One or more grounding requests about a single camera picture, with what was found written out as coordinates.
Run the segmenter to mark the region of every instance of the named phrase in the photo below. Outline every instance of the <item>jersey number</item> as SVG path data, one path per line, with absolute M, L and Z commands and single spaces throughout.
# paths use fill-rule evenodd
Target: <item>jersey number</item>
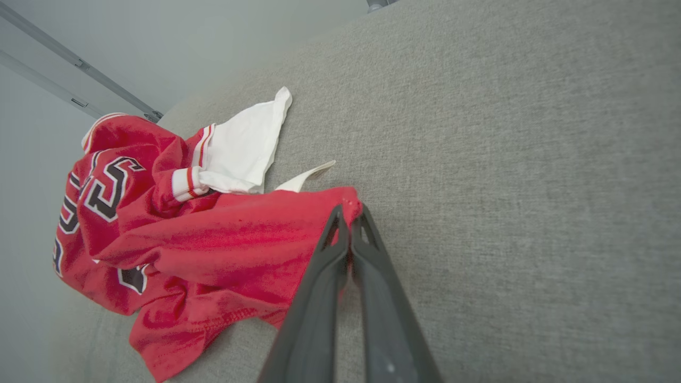
M 118 217 L 116 208 L 125 193 L 125 184 L 128 179 L 127 169 L 133 172 L 144 170 L 136 159 L 118 157 L 104 168 L 104 174 L 113 182 L 112 188 L 108 193 L 110 194 L 109 198 L 104 197 L 107 194 L 106 186 L 98 179 L 93 180 L 93 186 L 88 193 L 85 206 L 107 222 L 113 222 Z
M 93 170 L 97 165 L 97 158 L 99 153 L 93 156 Z M 92 181 L 93 185 L 90 188 L 90 192 L 87 195 L 85 206 L 96 213 L 98 216 L 106 220 L 107 222 L 113 222 L 116 220 L 118 215 L 116 214 L 116 208 L 118 204 L 123 199 L 125 194 L 125 186 L 128 179 L 128 172 L 139 172 L 144 170 L 144 168 L 137 162 L 136 159 L 130 157 L 118 157 L 114 161 L 110 162 L 104 168 L 104 174 L 112 181 L 111 190 L 107 193 L 107 188 L 98 179 L 93 179 L 88 177 L 83 185 L 83 189 Z M 69 184 L 80 192 L 80 179 L 73 173 L 69 175 Z M 76 212 L 76 203 L 72 201 L 68 196 L 64 196 L 64 203 L 62 204 L 63 212 L 59 215 L 59 229 L 64 234 L 73 234 L 78 230 L 78 214 Z M 54 262 L 54 271 L 57 272 L 59 277 L 61 274 L 61 261 L 64 255 L 64 249 L 59 242 L 58 238 L 54 239 L 54 249 L 52 250 L 52 261 Z M 146 274 L 144 274 L 144 269 L 146 265 L 137 266 L 134 269 L 129 270 L 118 270 L 118 282 L 129 289 L 134 290 L 138 294 L 142 294 L 146 289 Z

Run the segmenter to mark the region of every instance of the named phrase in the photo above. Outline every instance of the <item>red and white striped cuff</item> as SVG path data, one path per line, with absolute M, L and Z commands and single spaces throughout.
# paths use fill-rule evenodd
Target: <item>red and white striped cuff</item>
M 197 198 L 208 192 L 208 186 L 199 182 L 200 166 L 178 169 L 172 173 L 172 196 L 178 202 Z
M 210 139 L 215 133 L 215 124 L 212 123 L 202 130 L 201 140 L 194 147 L 194 153 L 191 156 L 192 166 L 208 167 L 208 147 L 210 146 Z

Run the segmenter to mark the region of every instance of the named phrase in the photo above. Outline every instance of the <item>clothing pile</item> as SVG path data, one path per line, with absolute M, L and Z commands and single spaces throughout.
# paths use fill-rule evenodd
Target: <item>clothing pile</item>
M 130 344 L 158 382 L 190 365 L 230 324 L 279 327 L 331 210 L 362 210 L 356 190 L 298 193 L 326 163 L 264 192 L 291 105 L 243 110 L 183 140 L 109 114 L 82 141 L 54 240 L 54 270 L 110 311 L 139 311 Z

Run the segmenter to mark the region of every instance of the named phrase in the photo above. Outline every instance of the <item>red jersey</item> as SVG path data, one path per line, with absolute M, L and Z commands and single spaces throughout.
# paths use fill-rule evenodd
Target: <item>red jersey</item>
M 54 270 L 110 311 L 139 310 L 130 344 L 158 382 L 238 320 L 279 327 L 331 210 L 343 204 L 346 222 L 361 213 L 351 187 L 212 192 L 198 173 L 214 129 L 183 140 L 108 115 L 67 177 Z

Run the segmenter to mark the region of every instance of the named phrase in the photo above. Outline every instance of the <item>gray couch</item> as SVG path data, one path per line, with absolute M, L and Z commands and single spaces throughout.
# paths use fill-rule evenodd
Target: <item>gray couch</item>
M 289 87 L 269 188 L 338 161 L 306 189 L 358 189 L 447 382 L 680 381 L 680 20 L 676 0 L 403 0 L 160 125 Z M 152 381 L 133 318 L 82 301 L 65 381 Z M 339 323 L 338 382 L 361 382 L 354 287 Z M 172 381 L 254 382 L 274 336 L 240 322 Z

